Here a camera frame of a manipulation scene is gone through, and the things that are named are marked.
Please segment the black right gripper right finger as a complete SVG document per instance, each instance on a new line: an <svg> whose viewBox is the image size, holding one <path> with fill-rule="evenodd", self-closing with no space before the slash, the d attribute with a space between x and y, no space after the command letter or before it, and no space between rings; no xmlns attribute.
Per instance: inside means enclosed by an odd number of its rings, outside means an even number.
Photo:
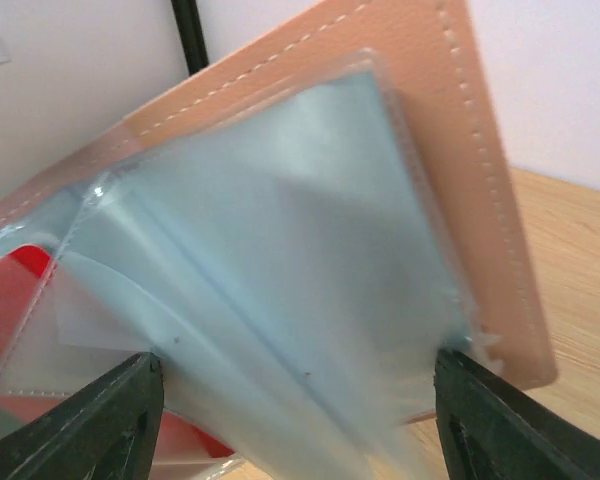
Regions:
<svg viewBox="0 0 600 480"><path fill-rule="evenodd" d="M600 479L600 440L462 352L438 351L436 425L451 479Z"/></svg>

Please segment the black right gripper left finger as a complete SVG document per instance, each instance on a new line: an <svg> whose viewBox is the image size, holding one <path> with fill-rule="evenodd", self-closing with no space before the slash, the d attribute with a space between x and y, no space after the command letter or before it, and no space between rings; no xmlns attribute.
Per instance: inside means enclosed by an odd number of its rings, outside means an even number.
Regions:
<svg viewBox="0 0 600 480"><path fill-rule="evenodd" d="M163 407L158 357L134 354L0 439L0 479L147 479Z"/></svg>

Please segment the pink card holder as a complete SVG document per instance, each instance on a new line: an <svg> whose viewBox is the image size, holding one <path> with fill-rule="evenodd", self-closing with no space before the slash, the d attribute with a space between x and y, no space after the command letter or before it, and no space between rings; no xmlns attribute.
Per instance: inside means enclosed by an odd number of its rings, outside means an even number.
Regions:
<svg viewBox="0 0 600 480"><path fill-rule="evenodd" d="M0 203L50 257L0 396L153 354L161 411L276 479L419 477L442 348L557 376L464 1L323 1Z"/></svg>

